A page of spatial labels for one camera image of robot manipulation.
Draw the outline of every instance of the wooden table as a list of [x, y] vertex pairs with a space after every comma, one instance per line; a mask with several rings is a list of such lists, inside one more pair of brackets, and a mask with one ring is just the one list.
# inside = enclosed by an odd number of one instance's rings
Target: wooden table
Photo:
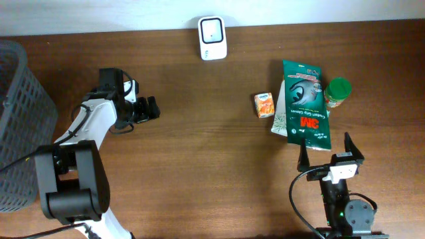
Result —
[[[98, 83], [118, 67], [155, 96], [161, 117], [133, 133], [107, 134], [100, 155], [110, 206], [136, 238], [245, 238], [307, 231], [288, 200], [299, 146], [258, 119], [253, 94], [277, 100], [282, 59], [320, 66], [324, 82], [348, 78], [353, 93], [331, 112], [332, 152], [309, 151], [312, 165], [343, 151], [348, 131], [366, 157], [349, 188], [375, 199], [373, 228], [392, 238], [425, 226], [425, 21], [229, 28], [228, 56], [204, 62], [197, 30], [8, 38], [57, 105], [54, 138]], [[294, 200], [314, 226], [326, 226], [317, 182], [301, 180]], [[0, 214], [3, 236], [56, 228], [39, 201]], [[83, 238], [76, 230], [51, 238]]]

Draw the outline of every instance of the green package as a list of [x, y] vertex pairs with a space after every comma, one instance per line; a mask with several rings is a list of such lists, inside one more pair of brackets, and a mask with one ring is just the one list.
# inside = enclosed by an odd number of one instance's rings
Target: green package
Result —
[[284, 80], [288, 143], [330, 150], [320, 67], [284, 60]]

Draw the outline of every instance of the small orange and white box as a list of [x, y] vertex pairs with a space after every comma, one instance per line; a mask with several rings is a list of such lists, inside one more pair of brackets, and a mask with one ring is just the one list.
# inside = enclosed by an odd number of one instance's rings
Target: small orange and white box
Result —
[[259, 118], [266, 118], [274, 115], [274, 103], [272, 93], [255, 95], [255, 107]]

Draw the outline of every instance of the white wall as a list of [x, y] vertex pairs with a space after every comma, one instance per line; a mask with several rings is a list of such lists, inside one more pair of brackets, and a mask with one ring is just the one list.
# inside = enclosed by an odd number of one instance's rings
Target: white wall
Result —
[[425, 0], [0, 0], [0, 36], [425, 17]]

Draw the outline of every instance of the gray basket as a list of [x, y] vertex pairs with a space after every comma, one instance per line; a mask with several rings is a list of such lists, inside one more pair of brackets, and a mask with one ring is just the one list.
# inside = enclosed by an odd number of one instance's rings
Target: gray basket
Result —
[[[21, 45], [0, 40], [0, 168], [51, 143], [58, 112], [27, 67]], [[13, 212], [34, 202], [37, 195], [34, 161], [28, 160], [0, 175], [0, 212]]]

